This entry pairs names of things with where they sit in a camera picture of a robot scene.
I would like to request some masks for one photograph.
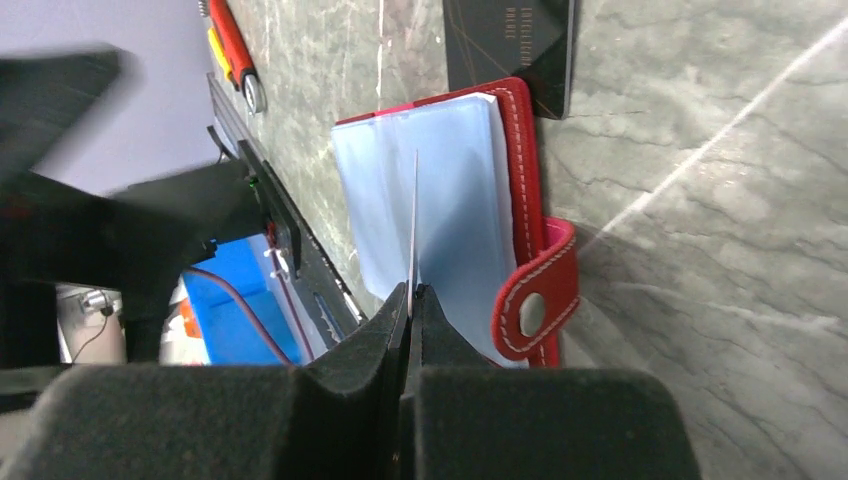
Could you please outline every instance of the wallet strap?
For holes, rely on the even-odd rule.
[[[555,364],[546,361],[543,349],[555,342],[580,303],[574,226],[547,217],[545,227],[549,247],[501,287],[492,317],[492,337],[501,355],[510,360],[535,356],[537,365]]]

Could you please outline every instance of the white stitching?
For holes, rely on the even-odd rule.
[[[548,226],[556,228],[560,231],[565,231],[565,229],[559,227],[558,225],[550,225],[549,224]],[[559,325],[563,322],[563,320],[565,320],[565,317],[569,313],[571,313],[572,310],[574,310],[574,307],[577,306],[577,303],[578,303],[580,297],[575,297],[574,300],[572,300],[571,303],[568,305],[568,307],[566,307],[566,309],[550,325],[548,325],[548,327],[544,331],[542,331],[542,333],[538,334],[536,336],[536,338],[533,339],[533,341],[531,341],[529,344],[525,345],[524,347],[518,348],[515,345],[513,345],[512,342],[510,342],[509,335],[507,334],[507,331],[506,331],[506,314],[507,314],[507,312],[509,312],[509,302],[512,301],[512,297],[515,296],[515,294],[518,292],[519,288],[526,285],[527,282],[529,282],[533,278],[539,276],[542,272],[547,270],[548,267],[553,265],[554,262],[556,262],[557,260],[562,258],[563,255],[568,253],[572,249],[572,247],[574,247],[575,240],[576,240],[576,237],[572,237],[572,239],[569,240],[567,244],[565,244],[565,247],[563,247],[563,249],[561,251],[559,251],[556,255],[554,255],[553,258],[551,258],[547,262],[543,263],[538,269],[536,269],[532,273],[528,274],[526,277],[522,278],[520,282],[516,283],[515,286],[512,287],[512,290],[510,290],[509,295],[507,295],[506,299],[504,300],[504,309],[503,309],[503,312],[501,313],[501,318],[500,318],[500,320],[501,320],[500,321],[500,330],[501,330],[501,333],[503,334],[504,343],[513,352],[524,353],[524,352],[529,351],[533,347],[535,347],[543,338],[545,338],[545,336],[547,334],[549,334],[555,328],[559,327]]]
[[[527,213],[527,185],[524,180],[524,153],[521,151],[521,135],[518,134],[519,128],[521,127],[521,123],[518,121],[518,107],[516,106],[515,96],[509,89],[498,87],[489,91],[503,92],[509,95],[509,102],[512,107],[512,121],[515,131],[515,146],[518,148],[518,178],[521,183],[521,207],[524,209],[524,238],[527,241],[527,254],[530,255],[530,258],[532,259],[536,256],[536,252],[533,250],[533,247],[530,246],[530,216]]]

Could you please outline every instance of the snap button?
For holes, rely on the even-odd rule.
[[[536,292],[527,295],[527,298],[521,302],[521,307],[518,308],[518,325],[521,328],[521,334],[525,337],[532,337],[542,328],[542,322],[545,320],[545,298]]]

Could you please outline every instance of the red strap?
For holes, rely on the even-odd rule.
[[[549,248],[518,267],[501,287],[492,317],[495,347],[510,360],[530,360],[531,365],[558,365],[557,332],[580,302],[574,226],[565,220],[545,218]],[[521,332],[519,310],[530,294],[544,299],[545,313],[532,335]]]

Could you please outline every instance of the white wall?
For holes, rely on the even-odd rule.
[[[192,0],[5,0],[0,55],[107,42],[136,56],[116,102],[39,171],[105,193],[217,158],[206,133],[212,70]]]

